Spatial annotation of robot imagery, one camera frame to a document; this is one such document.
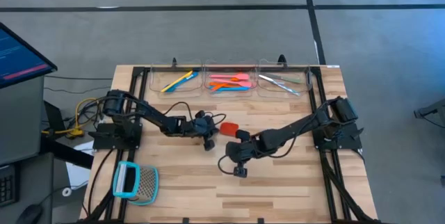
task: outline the yellow cable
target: yellow cable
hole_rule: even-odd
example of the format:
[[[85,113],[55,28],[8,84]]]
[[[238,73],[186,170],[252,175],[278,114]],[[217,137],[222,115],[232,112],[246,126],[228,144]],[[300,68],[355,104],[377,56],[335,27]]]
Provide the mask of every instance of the yellow cable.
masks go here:
[[[96,99],[96,98],[87,98],[87,99],[84,99],[84,100],[82,100],[81,102],[79,102],[79,103],[76,105],[76,114],[75,114],[75,116],[74,116],[74,119],[75,119],[75,123],[76,123],[76,124],[75,124],[74,128],[66,129],[66,130],[62,130],[62,131],[55,131],[54,134],[67,134],[67,133],[70,133],[71,131],[79,130],[80,128],[86,126],[86,125],[91,121],[91,119],[88,119],[88,120],[87,120],[85,123],[83,123],[83,124],[79,124],[79,107],[80,107],[83,103],[85,103],[85,102],[89,102],[89,101],[93,102],[93,101],[95,101],[95,100],[97,100],[97,99]],[[42,134],[49,134],[49,131],[42,131]]]

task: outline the clear plastic bin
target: clear plastic bin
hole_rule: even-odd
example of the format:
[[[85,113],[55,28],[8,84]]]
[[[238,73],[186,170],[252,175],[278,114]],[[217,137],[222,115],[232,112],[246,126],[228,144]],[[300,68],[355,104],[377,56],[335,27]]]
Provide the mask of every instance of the clear plastic bin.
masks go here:
[[[310,66],[260,60],[257,94],[261,97],[299,99],[312,87]]]
[[[220,89],[212,91],[212,85],[210,83],[213,82],[213,79],[211,78],[211,75],[213,74],[228,76],[247,74],[248,79],[242,81],[250,82],[251,86],[248,90]],[[214,60],[207,60],[204,64],[204,87],[206,93],[210,94],[212,97],[250,97],[252,96],[252,91],[257,87],[257,62],[245,61],[237,64],[221,64]]]
[[[196,72],[193,78],[183,80],[174,88],[161,92],[190,71]],[[149,89],[158,93],[161,98],[198,97],[202,94],[203,74],[202,62],[199,60],[169,65],[154,63],[149,73]]]

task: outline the plastic container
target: plastic container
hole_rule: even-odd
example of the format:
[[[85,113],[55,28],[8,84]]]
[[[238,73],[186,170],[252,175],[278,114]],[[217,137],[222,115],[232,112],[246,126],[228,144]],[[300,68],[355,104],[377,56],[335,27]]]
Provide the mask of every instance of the plastic container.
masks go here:
[[[278,84],[263,79],[260,75],[270,78]],[[312,87],[312,74],[308,65],[292,65],[260,60],[258,76],[257,94],[261,97],[299,99],[303,93],[306,93]]]
[[[124,191],[127,176],[134,181],[131,191]],[[113,195],[127,199],[133,205],[152,204],[159,187],[159,174],[154,166],[142,166],[129,161],[120,161],[113,178]]]
[[[193,78],[183,79],[173,88],[161,92],[166,86],[190,71],[196,74]],[[198,97],[202,94],[203,74],[202,62],[199,60],[181,64],[174,62],[170,65],[154,63],[149,73],[149,89],[156,92],[160,98],[166,99]]]
[[[214,80],[211,78],[213,74],[222,75],[237,75],[247,74],[248,79],[242,81],[248,81],[251,83],[248,90],[226,90],[224,88],[212,91],[212,85],[210,84]],[[250,97],[252,91],[257,87],[257,62],[245,61],[236,64],[221,64],[214,60],[207,60],[204,64],[204,88],[206,93],[212,97]]]

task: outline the pink spatula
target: pink spatula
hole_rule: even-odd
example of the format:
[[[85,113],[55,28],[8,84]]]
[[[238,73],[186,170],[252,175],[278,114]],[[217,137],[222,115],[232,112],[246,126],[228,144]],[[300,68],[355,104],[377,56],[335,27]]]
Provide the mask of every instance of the pink spatula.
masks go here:
[[[216,82],[221,82],[221,83],[236,84],[236,85],[244,86],[247,88],[250,88],[252,86],[252,82],[250,82],[250,81],[229,81],[229,80],[224,80],[224,79],[212,79],[212,80],[216,81]]]
[[[235,75],[210,74],[210,78],[237,78],[238,80],[247,80],[249,79],[249,74],[235,74]]]

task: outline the gray carpet floor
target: gray carpet floor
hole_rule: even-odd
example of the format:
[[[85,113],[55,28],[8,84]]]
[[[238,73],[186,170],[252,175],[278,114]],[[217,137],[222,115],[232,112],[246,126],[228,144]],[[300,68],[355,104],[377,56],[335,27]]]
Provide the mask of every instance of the gray carpet floor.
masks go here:
[[[305,4],[306,0],[0,0],[5,7]],[[445,0],[314,0],[332,4],[445,3]],[[445,98],[444,10],[317,10],[325,59],[340,65],[359,113],[366,170],[380,219],[443,223],[445,130],[414,119],[413,110]],[[195,59],[276,60],[317,64],[306,10],[0,13],[0,21],[55,62],[55,75],[112,77],[118,64]],[[82,91],[110,81],[45,79],[53,89]],[[46,90],[71,115],[85,97]],[[68,141],[76,145],[84,140]],[[55,184],[67,181],[56,163]],[[57,200],[53,221],[75,221],[84,191]]]

